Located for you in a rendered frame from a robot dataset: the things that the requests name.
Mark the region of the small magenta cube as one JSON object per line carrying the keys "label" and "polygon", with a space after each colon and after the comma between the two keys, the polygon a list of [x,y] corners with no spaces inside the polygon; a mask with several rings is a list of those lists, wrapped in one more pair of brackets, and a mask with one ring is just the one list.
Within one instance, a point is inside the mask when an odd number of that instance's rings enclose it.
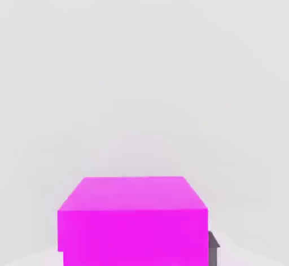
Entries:
{"label": "small magenta cube", "polygon": [[208,266],[208,209],[181,176],[86,177],[57,218],[63,266]]}

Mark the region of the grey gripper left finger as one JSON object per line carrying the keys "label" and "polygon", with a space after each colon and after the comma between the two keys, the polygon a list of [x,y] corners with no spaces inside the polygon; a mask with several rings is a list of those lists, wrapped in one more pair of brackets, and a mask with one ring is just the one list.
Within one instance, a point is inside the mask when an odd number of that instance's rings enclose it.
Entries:
{"label": "grey gripper left finger", "polygon": [[63,266],[63,255],[54,249],[44,250],[21,259],[20,266]]}

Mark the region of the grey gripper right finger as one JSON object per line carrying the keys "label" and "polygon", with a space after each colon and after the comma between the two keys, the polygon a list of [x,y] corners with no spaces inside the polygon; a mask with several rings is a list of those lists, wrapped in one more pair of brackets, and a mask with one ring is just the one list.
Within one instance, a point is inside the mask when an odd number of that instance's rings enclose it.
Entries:
{"label": "grey gripper right finger", "polygon": [[215,242],[209,249],[211,266],[255,266],[254,259],[246,250],[237,247],[220,231],[212,231]]}

